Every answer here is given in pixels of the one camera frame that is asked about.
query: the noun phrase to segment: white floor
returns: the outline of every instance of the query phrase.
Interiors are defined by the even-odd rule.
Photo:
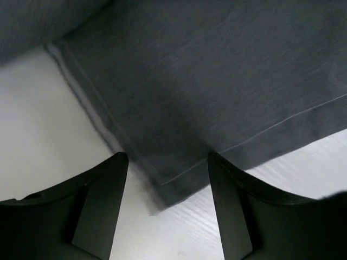
[[[54,62],[36,50],[0,68],[0,200],[21,199],[110,156]],[[318,198],[347,190],[347,131],[253,169],[284,190]],[[209,187],[156,216],[128,175],[111,260],[223,259]]]

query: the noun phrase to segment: gray fabric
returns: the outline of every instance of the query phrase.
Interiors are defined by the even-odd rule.
[[[346,1],[142,0],[119,10],[56,46],[166,206],[208,183],[210,151],[246,170],[346,128]]]
[[[75,29],[108,0],[1,0],[0,62]]]

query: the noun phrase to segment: seam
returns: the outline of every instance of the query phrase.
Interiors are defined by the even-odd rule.
[[[337,64],[334,63],[334,65],[333,65],[333,71],[332,71],[332,73],[330,74],[330,79],[331,79],[331,81],[333,81],[335,84],[343,85],[343,86],[346,88],[346,87],[347,87],[346,84],[343,83],[342,81],[340,81],[340,80],[338,80],[338,79],[336,78],[336,76],[335,76],[335,70],[336,70],[336,69],[337,69]],[[252,137],[246,139],[245,141],[240,142],[240,143],[238,143],[237,145],[234,145],[234,146],[232,146],[232,147],[230,147],[230,148],[228,148],[228,149],[222,150],[222,151],[220,151],[220,152],[218,152],[218,153],[219,153],[220,155],[222,155],[222,153],[226,153],[226,152],[228,152],[228,151],[230,151],[230,150],[232,150],[232,149],[234,149],[234,148],[237,148],[237,147],[239,147],[239,146],[241,146],[241,145],[244,145],[244,144],[246,144],[246,143],[252,141],[254,138],[256,138],[256,137],[258,137],[258,136],[260,136],[260,135],[266,133],[266,132],[269,131],[270,129],[272,129],[272,128],[274,128],[274,127],[276,127],[276,126],[278,126],[278,125],[280,125],[280,124],[282,124],[282,123],[288,121],[289,119],[295,118],[295,117],[298,116],[298,115],[301,115],[301,114],[304,114],[304,113],[309,112],[309,111],[311,111],[311,110],[314,110],[314,109],[316,109],[316,108],[322,107],[322,106],[324,106],[324,105],[326,105],[326,104],[328,104],[328,103],[331,103],[331,102],[334,102],[334,101],[336,101],[336,100],[339,100],[339,99],[341,99],[341,98],[343,98],[343,97],[345,97],[345,96],[347,96],[347,93],[345,93],[345,94],[343,94],[343,95],[341,95],[341,96],[335,97],[335,98],[333,98],[333,99],[331,99],[331,100],[329,100],[329,101],[326,101],[326,102],[324,102],[324,103],[321,103],[321,104],[318,104],[318,105],[316,105],[316,106],[310,107],[310,108],[308,108],[308,109],[306,109],[306,110],[303,110],[303,111],[301,111],[301,112],[299,112],[299,113],[293,114],[293,115],[287,117],[286,119],[284,119],[284,120],[282,120],[282,121],[280,121],[280,122],[278,122],[278,123],[276,123],[276,124],[274,124],[274,125],[272,125],[272,126],[266,128],[266,129],[264,129],[263,131],[261,131],[261,132],[255,134],[254,136],[252,136]],[[193,166],[190,167],[189,169],[183,171],[182,173],[180,173],[179,175],[173,177],[172,179],[170,179],[170,180],[168,180],[168,181],[162,183],[162,185],[166,185],[166,184],[172,182],[173,180],[175,180],[175,179],[181,177],[182,175],[186,174],[187,172],[189,172],[190,170],[192,170],[193,168],[197,167],[198,165],[202,164],[202,163],[205,162],[205,161],[207,161],[207,159],[203,159],[203,160],[197,162],[195,165],[193,165]]]
[[[117,120],[114,118],[114,116],[112,115],[111,110],[109,109],[109,107],[107,106],[107,104],[105,103],[104,99],[102,98],[102,96],[100,95],[98,89],[96,88],[96,86],[94,85],[93,81],[91,80],[91,78],[88,76],[87,72],[83,69],[82,65],[79,63],[79,61],[77,60],[76,56],[74,55],[74,53],[72,52],[69,44],[67,41],[62,40],[62,42],[65,44],[66,46],[66,50],[68,51],[68,53],[70,54],[71,58],[73,59],[75,65],[77,66],[77,69],[80,71],[80,73],[87,79],[87,81],[89,82],[89,85],[92,87],[94,94],[97,96],[98,100],[101,102],[101,105],[104,107],[108,117],[111,119],[112,123],[114,125],[116,125],[116,127],[118,128],[119,132],[122,133],[122,135],[128,140],[128,142],[133,146],[134,151],[152,168],[152,170],[154,171],[154,173],[157,174],[157,176],[159,178],[160,175],[158,173],[158,171],[153,167],[153,165],[140,153],[139,149],[137,148],[137,146],[132,142],[132,140],[130,139],[130,137],[124,132],[124,130],[121,128],[121,126],[118,124]]]

